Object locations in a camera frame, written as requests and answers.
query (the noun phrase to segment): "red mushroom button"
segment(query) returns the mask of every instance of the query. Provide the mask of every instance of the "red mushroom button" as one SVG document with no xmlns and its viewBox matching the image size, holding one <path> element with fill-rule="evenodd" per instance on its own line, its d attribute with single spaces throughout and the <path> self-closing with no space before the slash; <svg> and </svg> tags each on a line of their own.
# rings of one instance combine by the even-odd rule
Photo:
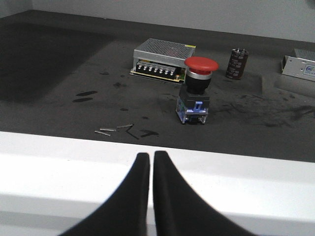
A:
<svg viewBox="0 0 315 236">
<path fill-rule="evenodd" d="M 185 65 L 190 68 L 191 72 L 199 75 L 208 75 L 211 71 L 215 71 L 219 68 L 219 64 L 216 61 L 204 57 L 187 58 Z"/>
</svg>

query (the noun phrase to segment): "small metal rod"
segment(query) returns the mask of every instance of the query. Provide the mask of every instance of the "small metal rod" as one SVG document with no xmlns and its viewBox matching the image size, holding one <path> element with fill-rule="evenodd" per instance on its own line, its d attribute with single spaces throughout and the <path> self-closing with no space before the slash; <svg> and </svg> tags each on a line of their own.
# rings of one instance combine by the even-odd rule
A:
<svg viewBox="0 0 315 236">
<path fill-rule="evenodd" d="M 103 134 L 103 135 L 110 136 L 110 134 L 105 133 L 105 132 L 101 132 L 101 131 L 98 131 L 98 130 L 95 130 L 94 132 L 95 132 L 95 133 L 98 133 L 98 134 Z"/>
<path fill-rule="evenodd" d="M 115 131 L 117 132 L 117 129 L 115 128 L 100 128 L 101 131 Z"/>
<path fill-rule="evenodd" d="M 131 123 L 131 124 L 126 124 L 126 125 L 122 125 L 122 126 L 117 126 L 117 128 L 119 129 L 119 128 L 127 128 L 127 127 L 132 127 L 133 126 L 133 124 Z"/>
</svg>

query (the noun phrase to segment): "dark gray table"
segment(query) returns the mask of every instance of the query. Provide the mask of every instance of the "dark gray table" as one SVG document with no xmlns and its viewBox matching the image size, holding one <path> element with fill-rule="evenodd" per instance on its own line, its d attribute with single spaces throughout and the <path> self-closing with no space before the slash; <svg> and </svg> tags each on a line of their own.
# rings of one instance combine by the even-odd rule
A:
<svg viewBox="0 0 315 236">
<path fill-rule="evenodd" d="M 205 125 L 180 123 L 179 85 L 129 75 L 148 38 L 196 45 L 220 64 Z M 233 48 L 250 56 L 224 74 Z M 0 19 L 0 131 L 315 162 L 315 83 L 281 74 L 315 44 L 28 11 Z M 100 127 L 134 123 L 111 137 Z"/>
</svg>

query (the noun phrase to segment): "black capacitor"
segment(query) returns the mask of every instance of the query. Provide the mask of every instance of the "black capacitor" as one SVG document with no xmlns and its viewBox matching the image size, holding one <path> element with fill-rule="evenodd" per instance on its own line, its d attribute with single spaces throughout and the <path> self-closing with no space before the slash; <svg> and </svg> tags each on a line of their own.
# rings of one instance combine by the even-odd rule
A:
<svg viewBox="0 0 315 236">
<path fill-rule="evenodd" d="M 233 80 L 241 79 L 245 69 L 247 58 L 248 51 L 245 51 L 245 49 L 233 49 L 225 76 Z"/>
</svg>

